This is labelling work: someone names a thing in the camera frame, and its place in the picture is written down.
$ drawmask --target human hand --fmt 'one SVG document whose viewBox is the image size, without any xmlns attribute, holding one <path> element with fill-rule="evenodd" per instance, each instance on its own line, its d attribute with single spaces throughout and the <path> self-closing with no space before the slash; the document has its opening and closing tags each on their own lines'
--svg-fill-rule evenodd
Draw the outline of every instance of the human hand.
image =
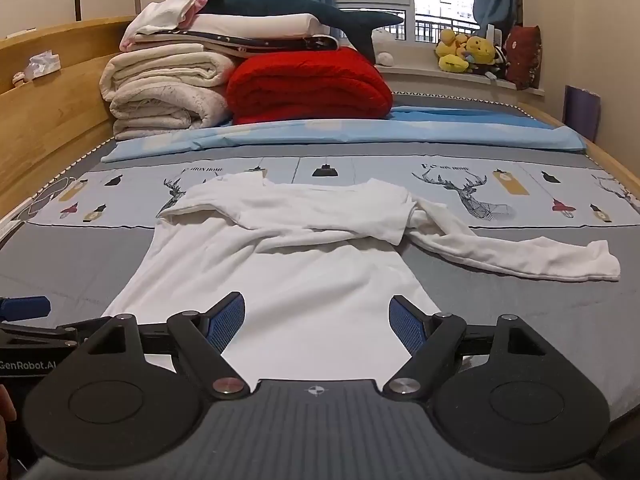
<svg viewBox="0 0 640 480">
<path fill-rule="evenodd" d="M 0 384 L 0 480 L 9 475 L 9 452 L 6 447 L 5 422 L 13 422 L 18 417 L 9 392 Z"/>
</svg>

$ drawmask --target red folded blanket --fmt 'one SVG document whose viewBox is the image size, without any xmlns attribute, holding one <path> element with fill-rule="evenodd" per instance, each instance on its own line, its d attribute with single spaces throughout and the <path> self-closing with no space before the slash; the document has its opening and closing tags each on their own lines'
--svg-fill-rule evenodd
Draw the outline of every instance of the red folded blanket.
<svg viewBox="0 0 640 480">
<path fill-rule="evenodd" d="M 391 90 L 359 52 L 282 52 L 247 59 L 226 88 L 234 124 L 292 119 L 381 119 Z"/>
</svg>

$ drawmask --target purple book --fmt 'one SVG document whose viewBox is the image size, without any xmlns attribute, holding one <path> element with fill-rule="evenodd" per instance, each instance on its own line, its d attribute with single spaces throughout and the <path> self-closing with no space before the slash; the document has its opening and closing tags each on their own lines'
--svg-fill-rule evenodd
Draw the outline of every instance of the purple book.
<svg viewBox="0 0 640 480">
<path fill-rule="evenodd" d="M 564 88 L 562 122 L 581 136 L 595 141 L 600 122 L 600 96 L 567 85 Z"/>
</svg>

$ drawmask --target deer antlers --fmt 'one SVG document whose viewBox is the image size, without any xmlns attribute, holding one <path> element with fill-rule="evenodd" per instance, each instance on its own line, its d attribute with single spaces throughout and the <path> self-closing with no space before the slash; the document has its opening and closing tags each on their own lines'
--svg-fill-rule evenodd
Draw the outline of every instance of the deer antlers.
<svg viewBox="0 0 640 480">
<path fill-rule="evenodd" d="M 171 194 L 173 194 L 174 192 L 180 193 L 180 186 L 178 186 L 178 182 L 180 182 L 180 178 L 178 178 L 174 182 L 171 182 L 170 180 L 165 179 L 164 185 L 169 188 Z"/>
<path fill-rule="evenodd" d="M 419 178 L 420 180 L 426 182 L 427 184 L 439 184 L 440 186 L 444 186 L 445 189 L 455 189 L 457 191 L 470 191 L 475 187 L 482 186 L 482 184 L 486 184 L 486 179 L 487 179 L 486 175 L 484 176 L 484 178 L 480 178 L 479 176 L 474 175 L 473 173 L 471 173 L 469 170 L 465 170 L 469 175 L 474 177 L 476 181 L 472 182 L 471 180 L 469 180 L 467 178 L 465 187 L 459 188 L 458 186 L 453 184 L 452 181 L 443 180 L 441 175 L 438 175 L 438 179 L 437 180 L 433 180 L 432 178 L 429 178 L 428 174 L 429 174 L 430 171 L 431 171 L 431 169 L 425 171 L 422 174 L 422 176 L 418 176 L 415 173 L 413 175 L 414 175 L 415 178 Z"/>
<path fill-rule="evenodd" d="M 620 194 L 617 191 L 615 191 L 613 189 L 609 189 L 608 187 L 604 186 L 602 184 L 603 178 L 601 176 L 595 176 L 594 174 L 591 174 L 591 176 L 598 181 L 598 186 L 600 186 L 602 189 L 604 189 L 604 191 L 609 191 L 610 193 L 613 193 L 615 196 L 617 196 L 619 198 L 623 198 L 624 200 L 626 200 L 626 194 Z"/>
</svg>

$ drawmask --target white folded blanket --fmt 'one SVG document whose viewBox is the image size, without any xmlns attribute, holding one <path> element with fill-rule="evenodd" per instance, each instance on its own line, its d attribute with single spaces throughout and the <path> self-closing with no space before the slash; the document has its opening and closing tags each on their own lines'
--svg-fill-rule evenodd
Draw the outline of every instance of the white folded blanket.
<svg viewBox="0 0 640 480">
<path fill-rule="evenodd" d="M 105 101 L 111 101 L 121 86 L 156 76 L 212 88 L 226 83 L 235 69 L 231 58 L 205 50 L 201 44 L 156 46 L 113 57 L 102 72 L 100 92 Z"/>
<path fill-rule="evenodd" d="M 315 34 L 330 32 L 329 27 L 321 25 L 312 14 L 285 14 L 284 16 L 197 14 L 191 27 L 185 30 L 252 40 L 308 38 Z"/>
<path fill-rule="evenodd" d="M 121 86 L 110 106 L 116 140 L 169 130 L 209 128 L 229 117 L 225 97 L 215 90 L 149 77 Z"/>
</svg>

